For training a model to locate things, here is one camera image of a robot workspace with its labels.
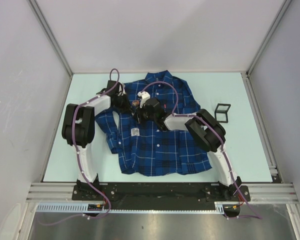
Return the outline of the blue plaid button shirt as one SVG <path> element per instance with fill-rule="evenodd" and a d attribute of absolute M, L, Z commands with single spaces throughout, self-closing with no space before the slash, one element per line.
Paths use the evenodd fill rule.
<path fill-rule="evenodd" d="M 193 114 L 201 108 L 188 83 L 167 70 L 148 73 L 145 79 L 125 84 L 130 102 L 136 100 L 143 89 L 157 98 L 167 112 Z M 161 131 L 153 121 L 138 123 L 131 113 L 119 113 L 119 120 L 115 122 L 116 111 L 107 109 L 98 114 L 95 121 L 105 133 L 110 151 L 118 155 L 123 174 L 189 175 L 212 168 L 208 154 L 197 146 L 188 131 Z"/>

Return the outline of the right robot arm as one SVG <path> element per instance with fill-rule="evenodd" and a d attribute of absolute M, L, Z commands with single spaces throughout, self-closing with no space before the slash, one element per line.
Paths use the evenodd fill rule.
<path fill-rule="evenodd" d="M 216 198 L 232 201 L 239 195 L 242 184 L 226 153 L 226 130 L 206 110 L 195 113 L 168 113 L 157 98 L 141 97 L 134 100 L 133 117 L 138 123 L 154 122 L 161 131 L 187 131 L 193 137 L 195 146 L 206 151 L 218 175 L 219 194 Z"/>

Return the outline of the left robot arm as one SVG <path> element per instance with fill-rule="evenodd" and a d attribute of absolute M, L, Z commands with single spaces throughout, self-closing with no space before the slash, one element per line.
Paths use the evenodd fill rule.
<path fill-rule="evenodd" d="M 123 112 L 130 112 L 131 107 L 125 91 L 125 85 L 109 80 L 107 86 L 91 99 L 81 104 L 69 103 L 65 109 L 61 135 L 76 154 L 78 178 L 87 183 L 83 194 L 90 200 L 100 196 L 101 188 L 93 182 L 98 173 L 93 166 L 92 141 L 95 137 L 95 116 L 115 107 Z"/>

